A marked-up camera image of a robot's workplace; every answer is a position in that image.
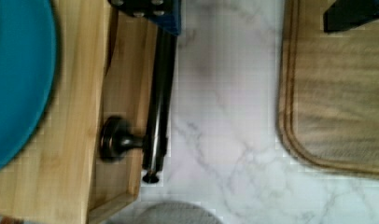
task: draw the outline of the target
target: black handle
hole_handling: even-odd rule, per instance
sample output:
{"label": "black handle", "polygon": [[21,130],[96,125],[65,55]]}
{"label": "black handle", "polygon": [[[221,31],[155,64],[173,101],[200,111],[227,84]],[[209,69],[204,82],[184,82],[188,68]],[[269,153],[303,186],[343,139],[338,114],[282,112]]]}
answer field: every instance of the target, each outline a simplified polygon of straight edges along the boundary
{"label": "black handle", "polygon": [[108,119],[101,133],[100,154],[103,161],[121,160],[127,151],[143,149],[143,169],[147,171],[143,181],[147,183],[159,181],[157,173],[162,170],[166,155],[176,42],[176,36],[161,28],[158,30],[146,136],[132,135],[129,123],[120,117]]}

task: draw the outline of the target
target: gray round object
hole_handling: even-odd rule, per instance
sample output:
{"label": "gray round object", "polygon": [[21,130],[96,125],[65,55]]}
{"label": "gray round object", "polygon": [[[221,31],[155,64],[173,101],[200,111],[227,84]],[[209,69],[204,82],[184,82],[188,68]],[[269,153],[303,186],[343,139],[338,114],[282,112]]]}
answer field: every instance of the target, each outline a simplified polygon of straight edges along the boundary
{"label": "gray round object", "polygon": [[149,207],[135,224],[222,224],[215,216],[189,203],[159,203]]}

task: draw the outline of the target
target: black object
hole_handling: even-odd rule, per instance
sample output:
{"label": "black object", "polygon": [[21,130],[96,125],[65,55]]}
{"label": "black object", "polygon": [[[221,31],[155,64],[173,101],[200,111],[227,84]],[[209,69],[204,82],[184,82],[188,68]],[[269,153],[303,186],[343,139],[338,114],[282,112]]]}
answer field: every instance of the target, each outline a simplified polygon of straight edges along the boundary
{"label": "black object", "polygon": [[379,0],[337,0],[324,13],[324,32],[350,30],[379,19]]}
{"label": "black object", "polygon": [[166,155],[176,41],[176,36],[161,28],[158,30],[146,136],[132,135],[129,123],[121,117],[108,119],[101,132],[100,155],[103,161],[118,161],[133,148],[143,149],[143,169],[147,171],[143,181],[147,183],[159,181],[157,173],[162,170]]}
{"label": "black object", "polygon": [[174,0],[108,0],[108,2],[132,17],[155,17],[172,13]]}

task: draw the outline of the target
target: gray marble veining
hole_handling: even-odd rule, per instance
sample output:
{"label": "gray marble veining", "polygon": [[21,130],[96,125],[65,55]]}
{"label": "gray marble veining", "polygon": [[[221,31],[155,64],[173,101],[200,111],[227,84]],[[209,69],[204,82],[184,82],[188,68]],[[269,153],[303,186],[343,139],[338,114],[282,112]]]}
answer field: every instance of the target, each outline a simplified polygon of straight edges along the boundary
{"label": "gray marble veining", "polygon": [[226,224],[379,224],[379,181],[305,167],[275,128],[283,20],[279,0],[184,1],[162,181],[110,218],[196,203]]}

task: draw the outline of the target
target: black metal rod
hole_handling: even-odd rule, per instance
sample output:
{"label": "black metal rod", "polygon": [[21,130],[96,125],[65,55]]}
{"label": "black metal rod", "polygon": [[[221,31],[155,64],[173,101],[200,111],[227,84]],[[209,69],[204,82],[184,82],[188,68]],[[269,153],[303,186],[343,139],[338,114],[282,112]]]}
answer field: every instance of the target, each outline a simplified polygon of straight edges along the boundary
{"label": "black metal rod", "polygon": [[175,47],[177,37],[159,28],[154,60],[151,97],[148,111],[147,133],[144,141],[143,169],[146,182],[158,181],[167,150],[167,125],[175,73]]}

